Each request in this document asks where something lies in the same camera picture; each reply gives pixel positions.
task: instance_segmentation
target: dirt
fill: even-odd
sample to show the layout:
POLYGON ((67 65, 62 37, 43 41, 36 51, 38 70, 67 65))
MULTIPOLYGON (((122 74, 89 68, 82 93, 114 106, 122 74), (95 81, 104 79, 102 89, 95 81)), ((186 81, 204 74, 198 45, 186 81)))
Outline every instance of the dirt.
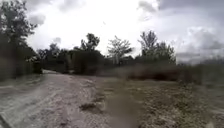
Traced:
POLYGON ((109 116, 81 111, 92 101, 86 78, 48 73, 1 83, 0 114, 12 128, 109 128, 109 116))
POLYGON ((145 114, 150 112, 149 115, 154 115, 145 118, 149 122, 153 121, 151 123, 155 124, 153 126, 172 127, 174 121, 177 121, 177 123, 180 121, 187 123, 187 125, 181 126, 194 127, 196 125, 189 125, 189 123, 200 123, 198 122, 199 118, 201 121, 205 121, 205 123, 199 124, 200 126, 206 128, 224 127, 222 123, 224 121, 223 88, 220 87, 218 90, 217 88, 201 88, 200 91, 196 92, 197 95, 194 98, 189 97, 191 92, 183 94, 182 89, 176 88, 172 84, 153 81, 122 81, 120 83, 116 79, 70 76, 45 71, 44 75, 33 75, 1 82, 0 115, 11 128, 131 128, 130 125, 134 121, 130 123, 132 119, 129 120, 125 115, 126 120, 120 114, 125 111, 130 113, 133 110, 132 107, 134 106, 130 105, 127 99, 137 99, 138 104, 144 104, 141 106, 146 108, 145 114), (105 89, 103 92, 107 94, 98 93, 102 86, 106 87, 103 87, 105 89), (116 102, 122 102, 123 106, 116 106, 117 103, 115 103, 110 104, 110 108, 112 107, 112 110, 117 107, 119 109, 123 108, 122 112, 118 111, 120 118, 112 111, 108 112, 107 104, 104 101, 107 99, 105 96, 117 93, 116 90, 118 93, 122 93, 124 98, 122 100, 119 97, 116 102), (123 94, 128 94, 131 97, 125 99, 123 94), (194 109, 195 105, 190 107, 192 109, 186 108, 186 105, 183 106, 183 103, 192 103, 191 101, 194 101, 192 98, 208 106, 207 112, 212 115, 209 120, 203 119, 204 116, 199 115, 199 112, 204 113, 202 109, 204 107, 196 111, 194 109), (180 112, 176 109, 170 111, 174 109, 171 109, 173 107, 169 103, 169 99, 174 99, 175 103, 178 103, 177 110, 181 108, 180 112), (180 113, 186 115, 186 112, 189 112, 188 110, 198 113, 189 113, 187 117, 180 115, 180 113))

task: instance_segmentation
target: overcast sky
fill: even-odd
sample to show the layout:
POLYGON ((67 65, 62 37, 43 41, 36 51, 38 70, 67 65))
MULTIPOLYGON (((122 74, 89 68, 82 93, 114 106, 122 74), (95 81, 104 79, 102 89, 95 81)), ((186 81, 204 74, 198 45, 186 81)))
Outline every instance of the overcast sky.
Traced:
POLYGON ((103 54, 115 35, 138 54, 140 33, 153 30, 175 47, 178 58, 224 53, 224 0, 27 0, 27 7, 30 21, 39 24, 28 39, 35 49, 53 40, 72 49, 94 33, 103 54))

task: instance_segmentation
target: tall grass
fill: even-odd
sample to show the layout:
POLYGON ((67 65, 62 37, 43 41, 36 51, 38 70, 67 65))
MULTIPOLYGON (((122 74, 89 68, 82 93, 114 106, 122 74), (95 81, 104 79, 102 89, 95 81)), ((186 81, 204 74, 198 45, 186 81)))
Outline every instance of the tall grass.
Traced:
POLYGON ((207 84, 222 81, 224 61, 206 60, 200 64, 174 64, 155 62, 135 64, 102 71, 102 76, 116 76, 125 79, 153 79, 159 81, 178 81, 181 83, 207 84))

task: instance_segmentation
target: foliage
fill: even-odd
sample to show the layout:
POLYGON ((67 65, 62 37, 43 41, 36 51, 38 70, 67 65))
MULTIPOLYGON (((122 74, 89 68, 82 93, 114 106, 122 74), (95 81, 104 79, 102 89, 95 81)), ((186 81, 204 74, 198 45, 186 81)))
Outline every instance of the foliage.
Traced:
POLYGON ((27 20, 25 2, 2 1, 0 5, 1 55, 13 59, 29 59, 35 55, 26 44, 36 25, 27 20))
POLYGON ((30 58, 36 55, 26 43, 36 25, 26 16, 26 3, 19 0, 0 3, 1 77, 11 78, 33 72, 30 58))
POLYGON ((117 36, 115 36, 115 39, 110 40, 110 46, 108 47, 109 54, 113 58, 114 64, 120 64, 122 61, 122 58, 133 51, 133 49, 130 47, 130 43, 127 40, 121 40, 117 36))
POLYGON ((49 49, 37 50, 37 54, 45 69, 62 73, 69 71, 68 53, 68 50, 60 49, 56 43, 50 44, 49 49))
POLYGON ((100 40, 94 34, 87 34, 87 42, 81 41, 81 47, 75 47, 72 53, 74 72, 77 74, 93 74, 97 71, 102 55, 95 50, 100 40))
POLYGON ((157 42, 157 36, 154 32, 143 32, 141 40, 142 58, 146 61, 175 61, 174 49, 165 42, 157 42))
POLYGON ((92 33, 87 34, 87 42, 85 40, 81 40, 81 49, 82 50, 94 50, 100 42, 100 38, 96 37, 92 33))

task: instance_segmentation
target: ground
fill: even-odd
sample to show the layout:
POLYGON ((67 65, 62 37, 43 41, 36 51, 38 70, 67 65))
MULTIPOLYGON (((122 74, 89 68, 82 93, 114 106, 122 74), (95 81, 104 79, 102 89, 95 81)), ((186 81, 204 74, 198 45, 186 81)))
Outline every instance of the ground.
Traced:
POLYGON ((12 128, 223 128, 223 90, 45 72, 0 83, 0 114, 12 128))

